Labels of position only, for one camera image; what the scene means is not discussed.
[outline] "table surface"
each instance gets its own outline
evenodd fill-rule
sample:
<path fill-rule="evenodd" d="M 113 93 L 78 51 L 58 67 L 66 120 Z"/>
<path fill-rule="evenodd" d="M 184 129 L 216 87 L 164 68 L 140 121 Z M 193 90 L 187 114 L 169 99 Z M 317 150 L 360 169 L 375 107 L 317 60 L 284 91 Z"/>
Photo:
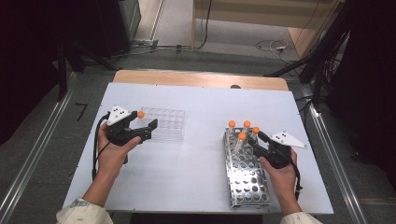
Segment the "table surface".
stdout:
<path fill-rule="evenodd" d="M 183 85 L 178 82 L 180 84 L 178 86 L 158 84 L 159 82 L 168 83 L 172 79 L 179 80 L 177 78 L 179 76 L 194 76 L 193 87 L 186 86 L 189 84 L 187 79 Z M 280 212 L 270 180 L 268 186 L 271 205 L 254 210 L 230 208 L 222 134 L 228 120 L 235 119 L 237 124 L 241 124 L 245 119 L 250 119 L 254 126 L 265 127 L 264 131 L 268 134 L 286 130 L 308 145 L 308 148 L 295 148 L 299 156 L 299 168 L 304 187 L 299 203 L 306 212 L 332 214 L 332 206 L 304 131 L 298 108 L 291 92 L 284 91 L 287 87 L 286 83 L 279 81 L 281 78 L 262 79 L 279 81 L 278 86 L 283 91 L 235 90 L 201 86 L 204 80 L 210 85 L 229 87 L 229 84 L 233 83 L 243 86 L 244 80 L 247 79 L 221 75 L 220 81 L 217 82 L 215 76 L 215 74 L 180 74 L 159 71 L 119 71 L 114 82 L 107 87 L 64 205 L 82 196 L 91 184 L 92 165 L 87 161 L 92 160 L 94 128 L 102 115 L 111 106 L 117 104 L 137 110 L 142 106 L 184 110 L 186 113 L 185 131 L 183 140 L 151 139 L 129 153 L 129 162 L 122 167 L 120 176 L 107 200 L 107 210 L 208 214 Z M 197 84 L 196 78 L 203 82 Z M 116 83 L 128 80 L 136 81 L 138 84 Z M 150 80 L 155 85 L 140 83 Z"/>

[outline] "cable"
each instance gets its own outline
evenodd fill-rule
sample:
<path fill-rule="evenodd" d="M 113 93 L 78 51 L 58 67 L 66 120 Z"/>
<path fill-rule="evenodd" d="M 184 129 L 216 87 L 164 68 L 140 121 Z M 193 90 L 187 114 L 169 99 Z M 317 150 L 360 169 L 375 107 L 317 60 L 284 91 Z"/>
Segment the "cable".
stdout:
<path fill-rule="evenodd" d="M 297 101 L 301 101 L 301 100 L 311 100 L 313 98 L 314 98 L 314 95 L 309 95 L 309 96 L 304 96 L 304 97 L 301 97 L 301 98 L 294 99 L 294 101 L 297 102 Z"/>
<path fill-rule="evenodd" d="M 203 18 L 204 17 L 204 1 L 201 1 L 201 11 L 202 11 L 202 14 L 201 14 L 201 18 Z M 203 21 L 204 21 L 204 19 L 201 19 L 201 45 L 202 45 L 202 43 L 203 43 L 203 41 L 202 41 L 202 34 L 204 33 L 204 25 L 203 25 Z"/>
<path fill-rule="evenodd" d="M 303 99 L 307 99 L 308 100 L 305 103 L 305 106 L 303 106 L 303 108 L 301 108 L 299 110 L 299 112 L 304 111 L 304 114 L 303 114 L 303 126 L 304 126 L 304 129 L 305 129 L 305 133 L 308 136 L 308 141 L 309 142 L 312 142 L 312 141 L 311 141 L 311 135 L 309 134 L 309 132 L 308 132 L 308 130 L 306 128 L 306 116 L 307 116 L 308 111 L 309 111 L 309 106 L 311 106 L 311 104 L 313 103 L 313 98 L 314 98 L 314 96 L 310 95 L 310 96 L 305 96 L 305 97 L 301 97 L 301 98 L 296 99 L 296 101 L 303 100 Z M 314 154 L 314 158 L 316 159 L 317 155 L 316 155 L 316 153 L 315 153 L 313 148 L 312 148 L 312 153 Z M 298 197 L 299 190 L 297 190 L 297 187 L 296 187 L 295 194 L 296 194 L 296 197 Z"/>
<path fill-rule="evenodd" d="M 300 171 L 297 167 L 297 165 L 294 163 L 294 161 L 287 157 L 285 154 L 283 154 L 281 151 L 277 150 L 276 154 L 280 155 L 281 157 L 283 157 L 283 159 L 285 159 L 286 161 L 288 161 L 291 166 L 293 167 L 294 173 L 296 174 L 296 178 L 297 178 L 297 182 L 296 182 L 296 188 L 294 191 L 294 195 L 296 197 L 296 200 L 298 201 L 298 198 L 300 196 L 300 190 L 303 189 L 303 187 L 301 187 L 300 181 L 301 181 L 301 175 L 300 175 Z"/>
<path fill-rule="evenodd" d="M 317 1 L 317 6 L 315 7 L 314 11 L 312 12 L 312 15 L 311 15 L 311 18 L 309 19 L 309 22 L 303 27 L 303 29 L 302 29 L 302 30 L 300 31 L 300 33 L 298 34 L 297 40 L 296 40 L 296 42 L 295 42 L 295 45 L 297 45 L 298 40 L 300 39 L 300 35 L 301 35 L 301 33 L 303 32 L 303 30 L 308 26 L 309 23 L 311 23 L 312 19 L 314 18 L 315 12 L 317 12 L 317 9 L 318 9 L 318 6 L 319 6 L 319 1 L 320 1 L 320 0 Z"/>
<path fill-rule="evenodd" d="M 260 45 L 261 43 L 265 43 L 265 42 L 270 42 L 269 47 L 268 47 L 269 49 L 263 49 L 262 46 Z M 276 53 L 273 49 L 273 44 L 279 43 L 279 42 L 284 43 L 284 45 L 280 46 L 280 47 L 284 47 L 284 48 L 282 50 L 280 50 L 279 53 Z M 287 66 L 290 63 L 298 62 L 298 61 L 287 61 L 287 60 L 283 59 L 282 57 L 280 57 L 280 54 L 282 54 L 282 52 L 285 51 L 286 48 L 289 46 L 289 42 L 286 40 L 262 40 L 262 41 L 256 43 L 254 46 L 256 47 L 256 49 L 259 49 L 262 51 L 271 51 L 279 60 L 286 63 L 285 66 Z M 295 69 L 293 69 L 293 71 L 297 74 L 297 76 L 300 75 L 300 73 L 298 73 Z M 292 75 L 290 72 L 287 72 L 287 74 L 289 74 L 291 77 L 294 77 L 294 75 Z"/>
<path fill-rule="evenodd" d="M 341 35 L 341 38 L 337 41 L 333 49 L 328 55 L 328 59 L 324 62 L 324 69 L 323 69 L 323 74 L 322 75 L 322 87 L 327 90 L 331 91 L 332 90 L 332 78 L 334 77 L 334 72 L 336 71 L 338 65 L 336 62 L 340 62 L 337 60 L 335 57 L 341 48 L 341 46 L 345 43 L 345 41 L 349 37 L 349 31 L 344 32 Z"/>
<path fill-rule="evenodd" d="M 92 180 L 94 179 L 94 176 L 96 175 L 96 148 L 97 148 L 97 144 L 98 144 L 98 133 L 99 133 L 99 129 L 100 126 L 102 125 L 103 120 L 108 119 L 110 116 L 110 113 L 107 112 L 106 115 L 102 116 L 98 123 L 96 124 L 96 129 L 95 129 L 95 137 L 93 138 L 93 158 L 92 158 Z"/>
<path fill-rule="evenodd" d="M 152 52 L 157 52 L 157 51 L 161 51 L 161 50 L 167 50 L 167 49 L 176 49 L 176 50 L 199 50 L 201 48 L 204 47 L 206 40 L 207 40 L 207 27 L 209 24 L 209 16 L 210 16 L 210 10 L 212 8 L 212 1 L 210 0 L 209 2 L 209 8 L 207 10 L 207 14 L 206 14 L 206 23 L 205 23 L 205 39 L 204 42 L 201 44 L 200 47 L 198 48 L 192 48 L 190 46 L 185 46 L 185 45 L 176 45 L 176 46 L 169 46 L 169 45 L 159 45 L 159 46 L 151 46 L 151 45 L 138 45 L 135 47 L 132 47 L 130 50 L 133 49 L 140 49 L 140 48 L 151 48 L 151 50 L 147 50 L 147 51 L 142 51 L 142 52 L 137 52 L 137 53 L 126 53 L 126 54 L 121 54 L 121 55 L 117 55 L 114 56 L 114 58 L 119 58 L 119 57 L 123 57 L 123 56 L 128 56 L 128 55 L 140 55 L 140 54 L 145 54 L 145 53 L 152 53 Z"/>
<path fill-rule="evenodd" d="M 93 160 L 93 165 L 92 165 L 92 180 L 94 180 L 95 177 L 96 177 L 96 163 L 97 163 L 97 161 L 99 160 L 100 155 L 101 155 L 102 152 L 107 148 L 107 146 L 110 145 L 110 143 L 114 140 L 114 138 L 117 136 L 117 134 L 119 134 L 119 133 L 116 133 L 116 134 L 110 139 L 110 141 L 108 141 L 108 142 L 105 144 L 105 146 L 102 147 L 102 149 L 99 151 L 98 156 L 95 157 L 95 159 Z"/>

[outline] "white sleeve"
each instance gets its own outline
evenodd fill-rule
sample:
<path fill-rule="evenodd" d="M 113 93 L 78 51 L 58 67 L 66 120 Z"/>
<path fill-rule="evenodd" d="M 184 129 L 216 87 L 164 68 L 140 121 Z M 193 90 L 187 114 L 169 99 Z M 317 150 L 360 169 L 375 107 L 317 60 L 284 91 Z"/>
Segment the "white sleeve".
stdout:
<path fill-rule="evenodd" d="M 280 224 L 319 224 L 319 223 L 321 222 L 319 222 L 317 219 L 304 212 L 293 213 L 283 217 L 282 220 L 280 220 Z"/>
<path fill-rule="evenodd" d="M 58 224 L 113 224 L 105 208 L 82 199 L 76 199 L 72 204 L 59 211 L 56 214 L 56 220 Z"/>

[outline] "floor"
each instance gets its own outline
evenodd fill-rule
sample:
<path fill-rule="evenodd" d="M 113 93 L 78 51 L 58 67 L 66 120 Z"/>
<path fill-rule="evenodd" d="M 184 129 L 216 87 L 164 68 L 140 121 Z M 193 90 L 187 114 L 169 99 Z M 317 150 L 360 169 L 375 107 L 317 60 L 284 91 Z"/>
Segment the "floor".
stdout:
<path fill-rule="evenodd" d="M 140 3 L 142 15 L 150 18 L 148 24 L 157 24 L 157 26 L 150 27 L 149 25 L 145 29 L 142 26 L 139 31 L 139 40 L 158 39 L 159 45 L 189 45 L 191 43 L 191 20 L 188 19 L 191 1 L 140 0 Z M 152 11 L 152 14 L 144 14 L 143 10 Z M 157 21 L 154 14 L 160 16 Z M 205 23 L 200 21 L 196 23 L 195 45 L 199 45 L 202 40 L 200 33 L 202 29 L 205 29 L 201 28 L 201 24 L 205 25 Z M 126 69 L 211 71 L 261 76 L 285 66 L 287 63 L 282 59 L 288 62 L 299 59 L 286 31 L 287 29 L 281 27 L 242 26 L 235 23 L 211 21 L 208 26 L 207 42 L 200 52 L 186 51 L 179 55 L 171 51 L 131 54 L 115 58 L 112 62 Z M 288 42 L 289 50 L 278 54 L 281 57 L 279 59 L 276 53 L 269 49 L 268 42 L 262 42 L 260 48 L 256 46 L 260 41 L 267 40 Z M 29 153 L 38 147 L 42 149 L 41 159 L 36 162 L 31 175 L 27 176 L 29 182 L 17 186 L 23 191 L 21 195 L 17 195 L 18 203 L 15 207 L 10 208 L 13 213 L 6 218 L 8 223 L 55 222 L 54 214 L 64 202 L 79 155 L 84 148 L 97 107 L 100 105 L 101 96 L 104 94 L 106 84 L 114 77 L 113 71 L 108 71 L 92 61 L 86 63 L 88 67 L 84 74 L 70 76 L 69 83 L 74 83 L 75 87 L 70 90 L 69 101 L 64 102 L 64 107 L 55 102 L 58 89 L 54 88 L 26 118 L 14 136 L 0 146 L 0 194 L 2 197 L 13 190 L 9 188 L 10 184 L 14 183 L 26 158 L 29 158 Z M 300 71 L 296 69 L 282 76 L 288 81 L 295 98 L 304 96 L 302 86 L 296 78 Z M 88 106 L 82 119 L 77 120 L 81 114 L 81 104 Z M 297 102 L 300 108 L 304 104 L 304 101 Z M 60 117 L 53 117 L 52 112 L 57 106 L 62 107 L 63 113 Z M 350 132 L 340 120 L 331 115 L 326 105 L 321 105 L 321 108 L 327 131 L 361 204 L 365 220 L 356 222 L 351 218 L 353 216 L 346 206 L 339 180 L 335 177 L 329 157 L 323 149 L 315 122 L 309 114 L 308 116 L 302 114 L 302 119 L 306 118 L 306 130 L 311 137 L 311 144 L 317 155 L 319 169 L 328 187 L 334 209 L 334 215 L 318 216 L 318 218 L 327 223 L 393 223 L 396 219 L 394 213 L 396 193 L 388 183 L 385 174 L 370 163 L 350 159 L 354 153 L 354 149 L 348 143 Z M 52 129 L 46 126 L 48 118 L 55 120 L 55 127 Z M 41 130 L 46 129 L 52 133 L 50 139 L 45 142 L 44 146 L 37 146 L 36 140 L 43 138 L 40 135 Z M 135 223 L 139 223 L 137 217 L 134 217 Z M 130 214 L 123 213 L 116 213 L 113 217 L 116 223 L 129 223 L 130 218 Z M 279 219 L 280 215 L 263 218 L 264 223 L 277 223 Z"/>

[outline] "gray floor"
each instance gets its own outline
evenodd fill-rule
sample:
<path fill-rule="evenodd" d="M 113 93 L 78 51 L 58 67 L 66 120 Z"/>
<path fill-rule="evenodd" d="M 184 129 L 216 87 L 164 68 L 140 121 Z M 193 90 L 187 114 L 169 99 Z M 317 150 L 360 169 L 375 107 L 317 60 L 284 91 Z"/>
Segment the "gray floor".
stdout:
<path fill-rule="evenodd" d="M 166 11 L 163 12 L 162 16 L 161 21 L 165 21 Z M 188 43 L 185 38 L 176 43 L 166 42 L 165 36 L 161 36 L 163 26 L 159 25 L 156 34 L 156 37 L 163 41 L 162 44 Z M 274 37 L 263 35 L 261 38 L 272 39 Z M 283 34 L 276 38 L 288 39 L 290 37 Z M 213 43 L 212 40 L 213 37 L 209 36 L 207 47 Z M 236 46 L 240 44 L 235 43 L 243 42 L 238 42 L 238 40 L 230 41 Z M 269 74 L 285 65 L 284 62 L 274 57 L 271 52 L 264 52 L 265 55 L 254 55 L 250 52 L 257 49 L 245 48 L 245 53 L 241 55 L 237 53 L 238 51 L 230 52 L 228 50 L 229 48 L 226 48 L 223 52 L 216 50 L 211 52 L 211 50 L 204 49 L 202 51 L 183 51 L 180 54 L 176 54 L 173 50 L 165 50 L 141 55 L 126 55 L 115 58 L 111 62 L 117 66 L 122 66 L 124 69 L 208 71 L 246 76 Z M 290 55 L 288 59 L 295 60 L 295 57 L 293 58 Z M 77 74 L 78 80 L 74 92 L 8 223 L 55 222 L 55 213 L 63 205 L 64 197 L 68 191 L 106 85 L 115 75 L 114 71 L 108 71 L 101 65 L 92 62 L 87 62 L 87 65 L 84 74 Z M 290 73 L 290 75 L 286 74 L 282 77 L 288 81 L 289 88 L 295 98 L 298 98 L 303 94 L 301 85 L 298 83 L 296 76 L 293 75 L 294 73 Z M 34 146 L 35 140 L 44 128 L 52 109 L 55 107 L 57 91 L 58 88 L 55 87 L 26 118 L 12 138 L 0 146 L 0 195 L 2 197 L 5 196 L 9 184 L 16 177 L 24 160 Z M 82 108 L 76 103 L 88 105 L 87 110 L 79 121 L 77 119 Z M 299 107 L 304 106 L 304 102 L 297 102 L 297 104 Z M 351 154 L 354 152 L 354 149 L 348 143 L 350 133 L 340 120 L 331 115 L 326 105 L 321 105 L 321 108 L 334 147 L 346 169 L 353 189 L 361 201 L 368 223 L 394 223 L 394 220 L 396 220 L 396 214 L 394 213 L 396 205 L 389 199 L 396 198 L 396 193 L 389 184 L 385 174 L 372 164 L 364 164 L 350 159 Z M 310 142 L 315 151 L 323 180 L 328 186 L 327 191 L 334 209 L 333 215 L 318 216 L 318 219 L 324 223 L 352 223 L 332 167 L 323 150 L 318 132 L 309 116 L 307 117 L 306 131 L 310 136 Z M 130 217 L 131 215 L 129 214 L 116 214 L 114 220 L 116 223 L 128 223 Z M 263 219 L 264 223 L 278 223 L 280 218 L 280 214 L 274 214 L 264 216 Z"/>
<path fill-rule="evenodd" d="M 197 12 L 206 17 L 207 11 Z M 166 0 L 163 5 L 155 39 L 159 45 L 191 45 L 192 1 Z M 205 39 L 205 20 L 196 20 L 194 46 L 199 47 Z M 270 50 L 285 46 L 281 56 L 287 61 L 298 60 L 293 50 L 287 27 L 245 24 L 228 21 L 210 21 L 207 40 L 201 52 L 226 53 L 277 59 Z"/>

